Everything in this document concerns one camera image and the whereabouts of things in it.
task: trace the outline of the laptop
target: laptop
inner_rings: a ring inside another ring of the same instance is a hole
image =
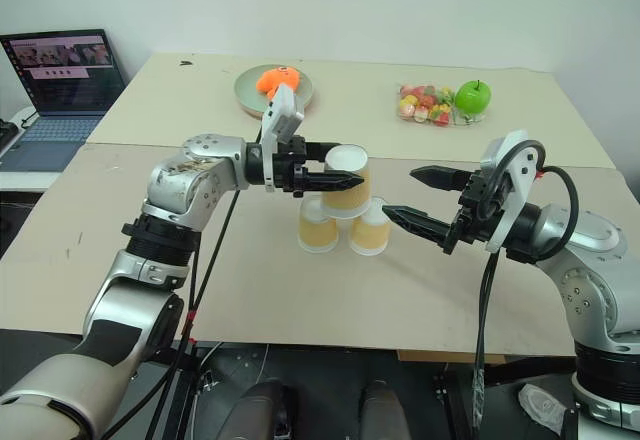
[[[0,35],[38,117],[0,171],[61,172],[124,90],[104,30]]]

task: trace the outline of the orange toy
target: orange toy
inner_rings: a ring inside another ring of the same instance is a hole
[[[269,100],[272,100],[281,83],[290,86],[295,92],[300,83],[300,73],[293,67],[278,67],[267,70],[258,79],[256,90],[266,93]]]

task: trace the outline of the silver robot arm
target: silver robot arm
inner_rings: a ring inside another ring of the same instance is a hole
[[[462,192],[451,224],[403,205],[383,210],[445,253],[460,240],[480,240],[489,252],[505,248],[508,258],[544,271],[560,292],[575,340],[572,383],[581,413],[640,432],[640,262],[627,252],[622,230],[589,211],[579,213],[570,237],[556,248],[570,212],[526,202],[536,174],[546,171],[544,155],[539,142],[516,131],[494,141],[475,172],[440,166],[412,171],[428,186]]]
[[[141,215],[123,227],[129,243],[86,315],[82,343],[45,360],[0,396],[0,438],[102,436],[140,363],[171,344],[184,306],[173,291],[184,284],[200,233],[225,192],[255,184],[301,196],[363,181],[303,167],[308,159],[324,161],[336,144],[294,136],[302,118],[283,85],[264,113],[260,142],[199,135],[153,170]]]

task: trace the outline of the green apple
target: green apple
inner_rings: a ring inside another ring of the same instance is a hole
[[[491,89],[480,80],[465,83],[460,87],[455,98],[456,107],[470,115],[482,113],[490,101]]]

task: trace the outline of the stacked paper cups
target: stacked paper cups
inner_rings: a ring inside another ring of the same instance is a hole
[[[389,242],[391,222],[382,212],[384,200],[371,198],[369,157],[358,145],[338,145],[325,159],[325,170],[357,173],[364,182],[349,190],[308,196],[300,207],[298,240],[311,253],[331,251],[338,244],[336,219],[353,220],[349,245],[361,255],[382,253]]]

